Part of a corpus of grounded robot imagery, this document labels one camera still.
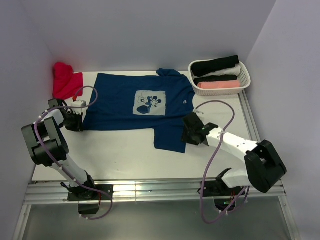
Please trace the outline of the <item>blue Mickey Mouse t-shirt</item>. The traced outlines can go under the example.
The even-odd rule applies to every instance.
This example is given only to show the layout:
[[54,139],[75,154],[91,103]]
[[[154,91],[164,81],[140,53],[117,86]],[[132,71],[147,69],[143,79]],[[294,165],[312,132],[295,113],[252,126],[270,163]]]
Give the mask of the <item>blue Mickey Mouse t-shirt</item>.
[[194,110],[189,79],[174,69],[156,75],[98,73],[86,110],[86,131],[154,130],[154,147],[185,153],[183,118]]

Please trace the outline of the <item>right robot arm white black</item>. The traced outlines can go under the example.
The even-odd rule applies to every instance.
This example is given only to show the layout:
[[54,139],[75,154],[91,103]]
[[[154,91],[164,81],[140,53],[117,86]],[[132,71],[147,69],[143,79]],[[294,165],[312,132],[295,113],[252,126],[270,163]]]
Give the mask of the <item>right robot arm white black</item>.
[[225,132],[216,124],[203,124],[194,112],[183,118],[182,141],[191,145],[204,144],[223,150],[244,163],[244,167],[227,167],[214,180],[204,182],[205,197],[238,194],[243,187],[267,193],[286,173],[287,168],[273,144],[256,142]]

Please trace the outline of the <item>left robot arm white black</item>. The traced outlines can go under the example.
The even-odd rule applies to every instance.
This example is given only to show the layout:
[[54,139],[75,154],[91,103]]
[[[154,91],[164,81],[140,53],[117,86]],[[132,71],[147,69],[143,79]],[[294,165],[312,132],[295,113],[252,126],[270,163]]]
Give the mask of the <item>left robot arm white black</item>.
[[59,172],[69,185],[61,183],[69,193],[79,199],[91,200],[98,188],[92,177],[80,168],[69,156],[69,147],[61,128],[69,131],[83,131],[83,113],[87,103],[75,100],[70,106],[62,99],[50,99],[49,109],[40,116],[40,122],[22,127],[21,132],[29,155],[36,165],[42,165]]

